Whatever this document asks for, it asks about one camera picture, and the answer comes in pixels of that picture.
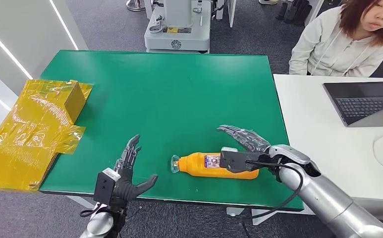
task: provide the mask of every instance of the orange bottle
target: orange bottle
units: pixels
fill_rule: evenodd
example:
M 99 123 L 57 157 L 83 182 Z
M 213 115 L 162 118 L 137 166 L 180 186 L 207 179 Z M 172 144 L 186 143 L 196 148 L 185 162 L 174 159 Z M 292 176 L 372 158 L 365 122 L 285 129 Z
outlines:
M 192 176 L 231 179 L 255 179 L 258 176 L 258 170 L 240 173 L 229 172 L 219 166 L 219 161 L 220 153 L 196 152 L 184 157 L 173 155 L 171 158 L 171 171 L 173 173 L 178 171 L 186 172 Z

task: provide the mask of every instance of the laptop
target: laptop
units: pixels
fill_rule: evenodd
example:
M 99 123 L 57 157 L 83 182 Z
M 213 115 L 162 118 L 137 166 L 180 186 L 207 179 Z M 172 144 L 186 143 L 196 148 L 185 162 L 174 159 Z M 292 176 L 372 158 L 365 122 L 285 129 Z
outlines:
M 324 83 L 347 127 L 383 126 L 383 82 Z

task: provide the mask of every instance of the sticker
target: sticker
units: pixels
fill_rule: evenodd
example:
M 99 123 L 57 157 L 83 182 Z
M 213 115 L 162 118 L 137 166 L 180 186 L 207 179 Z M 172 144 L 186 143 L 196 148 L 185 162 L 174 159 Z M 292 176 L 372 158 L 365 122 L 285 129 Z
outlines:
M 205 155 L 206 168 L 220 168 L 220 155 Z
M 165 29 L 166 29 L 166 32 L 168 32 L 168 33 L 177 33 L 178 32 L 177 27 L 167 27 Z
M 164 33 L 191 33 L 191 28 L 165 27 Z

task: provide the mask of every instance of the red hair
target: red hair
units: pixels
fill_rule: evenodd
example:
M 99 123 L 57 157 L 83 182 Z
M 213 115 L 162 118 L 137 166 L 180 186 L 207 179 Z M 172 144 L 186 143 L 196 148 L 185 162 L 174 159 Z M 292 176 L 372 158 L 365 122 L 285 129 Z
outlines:
M 339 25 L 343 32 L 350 37 L 353 36 L 358 28 L 362 14 L 371 10 L 374 4 L 379 1 L 380 0 L 350 0 L 347 4 L 343 5 Z M 383 28 L 374 31 L 373 34 L 376 37 L 371 41 L 371 46 L 383 46 Z

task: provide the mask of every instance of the black cable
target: black cable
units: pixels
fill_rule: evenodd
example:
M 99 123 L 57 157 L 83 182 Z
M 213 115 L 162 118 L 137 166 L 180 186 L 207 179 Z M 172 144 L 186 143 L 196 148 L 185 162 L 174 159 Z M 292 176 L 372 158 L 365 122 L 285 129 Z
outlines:
M 127 217 L 126 220 L 128 220 L 128 219 L 134 217 L 134 216 L 135 216 L 139 211 L 141 211 L 141 210 L 142 210 L 142 206 L 139 206 L 139 208 L 137 208 L 136 212 L 134 212 L 133 215 Z
M 223 5 L 221 6 L 221 7 L 219 7 L 219 8 L 217 8 L 217 7 L 215 7 L 215 9 L 212 11 L 212 16 L 213 16 L 213 14 L 215 14 L 217 11 L 220 11 L 220 10 L 222 10 L 223 9 L 223 7 L 225 6 L 225 4 L 227 3 L 228 1 L 226 0 L 224 3 L 223 3 Z
M 101 205 L 102 205 L 101 203 L 98 203 L 98 204 L 97 204 L 97 207 L 96 207 L 94 210 L 92 210 L 92 209 L 83 210 L 83 211 L 81 211 L 81 212 L 79 213 L 79 216 L 80 216 L 80 217 L 89 217 L 89 216 L 92 215 L 94 212 L 98 211 L 98 209 L 101 208 Z
M 158 6 L 160 6 L 160 7 L 163 7 L 163 6 L 164 6 L 163 3 L 159 3 L 158 1 L 154 1 L 154 2 L 153 2 L 153 5 L 158 5 Z
M 284 167 L 284 168 L 287 168 L 287 169 L 290 169 L 290 170 L 293 170 L 295 171 L 298 175 L 299 175 L 299 185 L 298 187 L 295 189 L 295 191 L 292 193 L 292 195 L 290 195 L 286 200 L 284 200 L 279 206 L 267 211 L 267 212 L 264 212 L 262 214 L 258 214 L 258 215 L 255 215 L 253 216 L 252 218 L 259 218 L 259 217 L 263 217 L 265 215 L 268 215 L 270 213 L 273 213 L 277 210 L 279 210 L 280 208 L 284 207 L 286 204 L 288 204 L 294 197 L 296 197 L 296 195 L 298 195 L 298 193 L 301 191 L 301 188 L 302 188 L 302 185 L 304 183 L 304 178 L 302 177 L 302 174 L 301 172 L 299 172 L 297 169 L 295 169 L 294 167 L 291 167 L 289 165 L 283 165 L 283 164 L 277 164 L 277 163 L 265 163 L 265 162 L 258 162 L 258 161 L 252 161 L 252 160 L 247 160 L 245 161 L 247 164 L 253 164 L 253 165 L 265 165 L 265 166 L 273 166 L 273 167 Z
M 248 233 L 247 227 L 245 226 L 244 221 L 241 222 L 242 228 L 244 228 L 245 234 L 247 234 L 248 238 L 251 238 L 250 234 Z

